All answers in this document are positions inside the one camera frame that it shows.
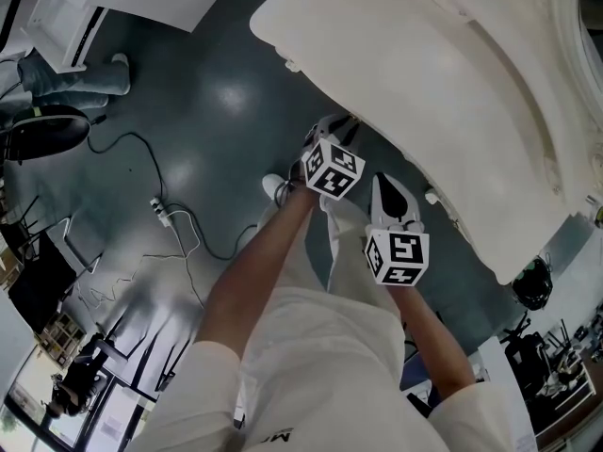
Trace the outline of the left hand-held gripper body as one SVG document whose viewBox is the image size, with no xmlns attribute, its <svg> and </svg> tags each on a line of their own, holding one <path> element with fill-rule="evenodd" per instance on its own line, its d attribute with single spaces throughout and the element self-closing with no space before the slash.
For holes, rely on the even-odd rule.
<svg viewBox="0 0 603 452">
<path fill-rule="evenodd" d="M 301 155 L 309 188 L 339 201 L 360 181 L 366 161 L 358 155 L 359 129 L 351 114 L 326 116 L 313 125 Z"/>
</svg>

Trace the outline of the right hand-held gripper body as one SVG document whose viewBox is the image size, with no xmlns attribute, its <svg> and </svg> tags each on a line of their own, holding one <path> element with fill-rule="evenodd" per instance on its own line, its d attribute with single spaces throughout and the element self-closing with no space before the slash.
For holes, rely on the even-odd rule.
<svg viewBox="0 0 603 452">
<path fill-rule="evenodd" d="M 374 175 L 365 257 L 376 283 L 414 286 L 429 267 L 430 237 L 418 201 L 398 180 Z"/>
</svg>

